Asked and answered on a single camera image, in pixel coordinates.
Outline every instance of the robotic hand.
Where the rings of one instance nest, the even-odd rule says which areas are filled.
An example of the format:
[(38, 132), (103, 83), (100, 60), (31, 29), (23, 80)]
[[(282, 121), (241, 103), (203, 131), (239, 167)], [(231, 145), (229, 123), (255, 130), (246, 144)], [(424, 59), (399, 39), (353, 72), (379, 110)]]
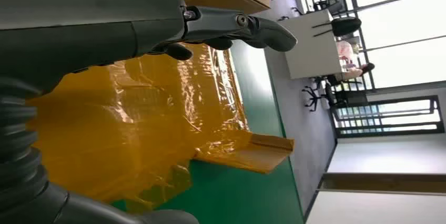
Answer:
[(297, 42), (274, 22), (183, 0), (0, 0), (0, 223), (197, 223), (175, 211), (130, 216), (48, 182), (25, 99), (91, 66), (143, 54), (186, 60), (178, 42), (227, 49), (233, 39), (279, 51)]

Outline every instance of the woman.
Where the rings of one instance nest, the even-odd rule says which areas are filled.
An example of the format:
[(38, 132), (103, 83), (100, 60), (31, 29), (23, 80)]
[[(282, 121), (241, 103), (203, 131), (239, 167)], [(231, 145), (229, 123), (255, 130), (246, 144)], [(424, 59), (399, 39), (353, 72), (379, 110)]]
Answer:
[(375, 69), (375, 65), (372, 63), (367, 63), (365, 65), (361, 65), (360, 67), (348, 68), (345, 73), (335, 73), (327, 76), (328, 82), (332, 86), (339, 85), (342, 81), (355, 79), (357, 77), (361, 77), (362, 75), (372, 71)]

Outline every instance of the green floor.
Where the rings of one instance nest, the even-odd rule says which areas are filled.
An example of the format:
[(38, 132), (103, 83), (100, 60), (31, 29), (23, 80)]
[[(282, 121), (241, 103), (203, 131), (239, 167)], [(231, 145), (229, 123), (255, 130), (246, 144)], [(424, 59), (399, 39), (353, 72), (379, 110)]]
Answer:
[[(283, 136), (263, 50), (231, 49), (251, 131)], [(299, 198), (286, 159), (269, 175), (191, 163), (193, 186), (161, 209), (192, 213), (200, 224), (301, 224)]]

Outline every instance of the dark hair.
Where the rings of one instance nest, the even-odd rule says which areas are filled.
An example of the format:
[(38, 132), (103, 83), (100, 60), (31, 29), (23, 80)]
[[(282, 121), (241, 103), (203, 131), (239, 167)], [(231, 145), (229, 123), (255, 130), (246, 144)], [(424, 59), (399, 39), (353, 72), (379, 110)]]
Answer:
[(373, 63), (367, 63), (366, 66), (364, 66), (361, 70), (362, 70), (362, 75), (368, 73), (369, 71), (375, 69), (375, 65)]

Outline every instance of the yellow plastic bag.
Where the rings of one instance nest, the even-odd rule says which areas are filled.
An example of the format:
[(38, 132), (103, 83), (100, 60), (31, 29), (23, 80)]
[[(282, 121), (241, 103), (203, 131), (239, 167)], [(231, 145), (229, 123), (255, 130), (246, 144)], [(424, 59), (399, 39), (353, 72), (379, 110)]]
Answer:
[(32, 100), (38, 117), (30, 127), (52, 182), (153, 208), (190, 185), (187, 164), (196, 153), (247, 146), (228, 52), (188, 47), (189, 61), (146, 55), (92, 67)]

